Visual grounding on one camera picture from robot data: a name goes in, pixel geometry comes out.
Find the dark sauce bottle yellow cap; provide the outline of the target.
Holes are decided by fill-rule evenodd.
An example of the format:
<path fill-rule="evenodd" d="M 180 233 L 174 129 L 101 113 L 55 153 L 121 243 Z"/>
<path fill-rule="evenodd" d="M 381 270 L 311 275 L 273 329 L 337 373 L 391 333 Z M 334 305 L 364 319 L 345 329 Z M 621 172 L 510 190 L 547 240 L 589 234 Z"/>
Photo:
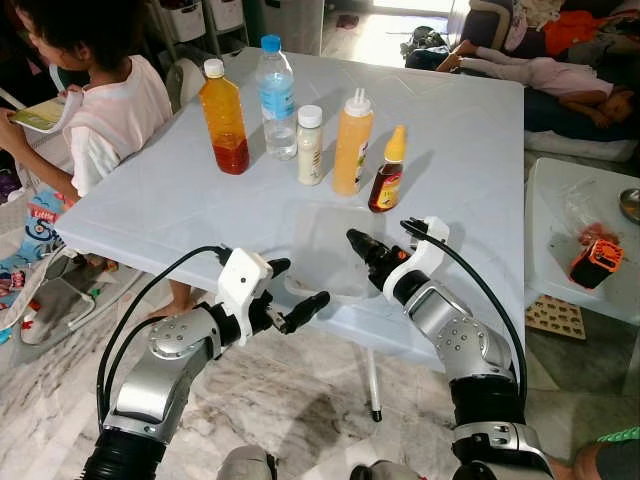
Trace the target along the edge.
<path fill-rule="evenodd" d="M 406 145 L 406 125 L 397 125 L 384 148 L 384 163 L 380 166 L 372 183 L 369 202 L 367 202 L 372 212 L 389 211 L 398 204 Z"/>

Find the orange squeeze bottle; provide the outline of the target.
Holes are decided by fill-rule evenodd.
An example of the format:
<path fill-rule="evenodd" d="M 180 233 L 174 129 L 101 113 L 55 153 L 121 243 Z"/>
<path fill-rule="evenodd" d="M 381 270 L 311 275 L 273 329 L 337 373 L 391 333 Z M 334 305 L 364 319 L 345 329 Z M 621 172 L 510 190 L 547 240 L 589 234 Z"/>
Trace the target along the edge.
<path fill-rule="evenodd" d="M 339 116 L 332 188 L 337 195 L 353 196 L 358 192 L 358 177 L 372 134 L 372 102 L 366 88 L 357 88 L 344 102 Z"/>

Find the small white bottle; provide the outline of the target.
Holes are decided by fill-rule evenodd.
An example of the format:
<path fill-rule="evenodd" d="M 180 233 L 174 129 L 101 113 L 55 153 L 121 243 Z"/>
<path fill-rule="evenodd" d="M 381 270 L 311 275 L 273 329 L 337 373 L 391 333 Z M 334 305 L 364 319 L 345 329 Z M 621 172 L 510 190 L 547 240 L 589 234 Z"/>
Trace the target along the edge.
<path fill-rule="evenodd" d="M 319 105 L 303 105 L 297 111 L 297 179 L 303 186 L 317 186 L 324 178 L 321 172 L 323 154 L 323 109 Z"/>

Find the white plastic table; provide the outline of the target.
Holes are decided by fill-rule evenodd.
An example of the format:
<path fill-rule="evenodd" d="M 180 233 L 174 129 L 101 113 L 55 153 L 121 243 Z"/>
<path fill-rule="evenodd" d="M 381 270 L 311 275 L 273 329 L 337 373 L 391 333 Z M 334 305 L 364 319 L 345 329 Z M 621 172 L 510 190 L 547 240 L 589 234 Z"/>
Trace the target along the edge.
<path fill-rule="evenodd" d="M 204 109 L 189 101 L 150 145 L 92 188 L 90 195 L 56 221 L 69 247 L 96 253 L 146 273 L 210 291 L 220 265 L 210 253 L 189 256 L 206 244 L 288 257 L 293 273 L 315 270 L 367 284 L 367 271 L 349 247 L 343 229 L 326 234 L 335 244 L 328 260 L 292 251 L 296 223 L 308 212 L 352 212 L 356 227 L 381 242 L 407 244 L 406 218 L 435 216 L 451 228 L 448 243 L 468 268 L 445 262 L 438 275 L 477 319 L 502 330 L 506 320 L 524 321 L 525 192 L 524 91 L 517 84 L 457 74 L 379 67 L 293 54 L 294 100 L 319 105 L 324 140 L 337 138 L 340 106 L 366 88 L 374 125 L 361 189 L 337 195 L 329 180 L 302 186 L 296 161 L 266 155 L 255 78 L 261 52 L 247 47 L 225 64 L 239 88 L 250 168 L 221 172 L 212 156 Z M 399 202 L 372 212 L 372 183 L 384 163 L 384 148 L 397 125 L 406 125 L 407 145 Z M 476 285 L 474 270 L 504 307 Z"/>

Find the grey robot left leg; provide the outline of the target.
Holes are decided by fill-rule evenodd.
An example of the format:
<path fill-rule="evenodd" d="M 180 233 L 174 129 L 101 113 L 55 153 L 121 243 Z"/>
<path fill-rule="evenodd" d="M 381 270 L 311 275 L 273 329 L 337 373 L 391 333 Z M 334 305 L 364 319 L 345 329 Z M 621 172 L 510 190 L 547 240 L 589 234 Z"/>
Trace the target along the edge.
<path fill-rule="evenodd" d="M 216 480 L 276 480 L 276 460 L 259 445 L 242 445 L 227 454 Z"/>

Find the grey robot leg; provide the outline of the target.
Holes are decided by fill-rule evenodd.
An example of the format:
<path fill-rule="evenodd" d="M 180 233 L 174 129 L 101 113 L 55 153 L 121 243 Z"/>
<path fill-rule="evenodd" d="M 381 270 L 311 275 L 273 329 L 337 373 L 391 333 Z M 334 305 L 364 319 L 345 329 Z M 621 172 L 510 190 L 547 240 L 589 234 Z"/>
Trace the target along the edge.
<path fill-rule="evenodd" d="M 358 463 L 352 468 L 349 480 L 422 480 L 412 468 L 402 463 L 379 460 L 371 465 Z"/>
<path fill-rule="evenodd" d="M 242 445 L 227 454 L 216 480 L 276 480 L 276 460 L 259 445 Z"/>

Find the amber liquid bottle white cap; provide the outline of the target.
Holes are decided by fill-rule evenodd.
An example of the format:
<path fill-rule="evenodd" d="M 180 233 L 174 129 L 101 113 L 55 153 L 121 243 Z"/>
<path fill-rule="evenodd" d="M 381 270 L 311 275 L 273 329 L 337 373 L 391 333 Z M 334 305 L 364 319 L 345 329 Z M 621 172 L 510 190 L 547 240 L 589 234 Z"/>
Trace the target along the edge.
<path fill-rule="evenodd" d="M 198 99 L 204 109 L 212 155 L 221 172 L 241 175 L 250 166 L 250 148 L 238 87 L 225 77 L 223 60 L 218 58 L 205 61 L 204 74 L 206 81 Z"/>

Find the clear water bottle blue cap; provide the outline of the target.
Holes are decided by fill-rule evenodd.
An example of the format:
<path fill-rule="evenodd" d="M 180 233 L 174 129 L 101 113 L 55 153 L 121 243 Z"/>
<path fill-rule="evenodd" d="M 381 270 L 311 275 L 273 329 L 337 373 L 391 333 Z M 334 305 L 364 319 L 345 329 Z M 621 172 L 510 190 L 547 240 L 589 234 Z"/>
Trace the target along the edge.
<path fill-rule="evenodd" d="M 260 45 L 262 56 L 255 78 L 259 82 L 266 155 L 291 160 L 297 154 L 293 69 L 278 35 L 262 36 Z"/>

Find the grey robot right leg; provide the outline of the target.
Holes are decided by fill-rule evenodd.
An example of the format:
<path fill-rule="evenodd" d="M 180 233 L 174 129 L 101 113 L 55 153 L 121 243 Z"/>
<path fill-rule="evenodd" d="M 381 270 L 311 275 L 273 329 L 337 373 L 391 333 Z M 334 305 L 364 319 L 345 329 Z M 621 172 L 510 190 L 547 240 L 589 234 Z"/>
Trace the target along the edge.
<path fill-rule="evenodd" d="M 402 463 L 379 460 L 371 465 L 358 463 L 352 468 L 349 480 L 422 480 L 412 468 Z"/>

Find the wooden patterned board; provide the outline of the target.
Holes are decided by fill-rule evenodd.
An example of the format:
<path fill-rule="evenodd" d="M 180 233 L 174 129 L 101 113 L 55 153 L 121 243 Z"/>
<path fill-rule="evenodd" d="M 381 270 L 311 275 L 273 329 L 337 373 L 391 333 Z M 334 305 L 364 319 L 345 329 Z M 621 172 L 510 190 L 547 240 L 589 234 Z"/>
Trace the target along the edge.
<path fill-rule="evenodd" d="M 525 310 L 526 326 L 540 332 L 585 340 L 586 328 L 581 308 L 573 303 L 541 294 Z"/>

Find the seated child in white shirt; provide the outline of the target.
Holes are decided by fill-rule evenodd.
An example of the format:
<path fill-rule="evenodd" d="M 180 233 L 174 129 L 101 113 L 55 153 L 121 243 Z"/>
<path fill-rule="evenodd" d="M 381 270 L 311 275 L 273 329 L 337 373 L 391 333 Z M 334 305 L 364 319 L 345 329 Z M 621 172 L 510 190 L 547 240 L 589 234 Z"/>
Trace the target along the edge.
<path fill-rule="evenodd" d="M 12 111 L 0 109 L 0 150 L 67 200 L 81 200 L 173 116 L 163 79 L 136 54 L 145 0 L 13 0 L 29 41 L 63 70 L 87 73 L 81 106 L 65 124 L 72 169 L 65 172 L 29 145 Z"/>

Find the white mattress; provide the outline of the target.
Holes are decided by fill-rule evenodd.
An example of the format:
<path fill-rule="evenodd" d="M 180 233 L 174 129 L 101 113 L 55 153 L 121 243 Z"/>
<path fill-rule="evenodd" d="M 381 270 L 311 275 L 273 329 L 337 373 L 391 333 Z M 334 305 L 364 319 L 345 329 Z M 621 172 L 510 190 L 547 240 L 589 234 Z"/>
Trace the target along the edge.
<path fill-rule="evenodd" d="M 623 163 L 637 147 L 636 140 L 573 140 L 554 131 L 524 133 L 526 150 L 563 154 L 585 159 Z"/>

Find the cartoon print bag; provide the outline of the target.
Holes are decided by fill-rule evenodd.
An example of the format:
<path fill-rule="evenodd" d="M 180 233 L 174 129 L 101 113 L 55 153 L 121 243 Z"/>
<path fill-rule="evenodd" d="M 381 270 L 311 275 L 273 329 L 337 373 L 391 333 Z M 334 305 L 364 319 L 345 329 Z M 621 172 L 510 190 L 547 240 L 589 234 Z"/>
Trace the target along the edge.
<path fill-rule="evenodd" d="M 29 268 L 64 246 L 54 224 L 65 210 L 65 197 L 50 188 L 42 187 L 28 201 L 18 247 L 14 253 L 0 255 L 0 297 L 19 293 Z"/>

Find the lying child in pink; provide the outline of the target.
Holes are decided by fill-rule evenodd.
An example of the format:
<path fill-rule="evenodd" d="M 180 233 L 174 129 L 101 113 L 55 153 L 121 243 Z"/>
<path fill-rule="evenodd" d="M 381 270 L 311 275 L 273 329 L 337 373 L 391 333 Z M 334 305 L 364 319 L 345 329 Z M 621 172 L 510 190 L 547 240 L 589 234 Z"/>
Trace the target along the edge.
<path fill-rule="evenodd" d="M 526 127 L 571 140 L 612 142 L 639 137 L 639 100 L 625 84 L 607 81 L 588 65 L 553 58 L 512 58 L 502 51 L 462 41 L 436 72 L 465 69 L 512 81 L 535 92 Z"/>

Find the white plastic drawer unit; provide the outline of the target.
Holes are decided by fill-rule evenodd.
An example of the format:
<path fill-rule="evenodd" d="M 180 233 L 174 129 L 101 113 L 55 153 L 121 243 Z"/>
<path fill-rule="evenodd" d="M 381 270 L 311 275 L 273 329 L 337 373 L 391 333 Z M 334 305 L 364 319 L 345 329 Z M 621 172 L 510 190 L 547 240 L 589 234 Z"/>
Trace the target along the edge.
<path fill-rule="evenodd" d="M 145 0 L 145 5 L 152 31 L 174 61 L 180 46 L 234 56 L 251 45 L 243 0 Z"/>

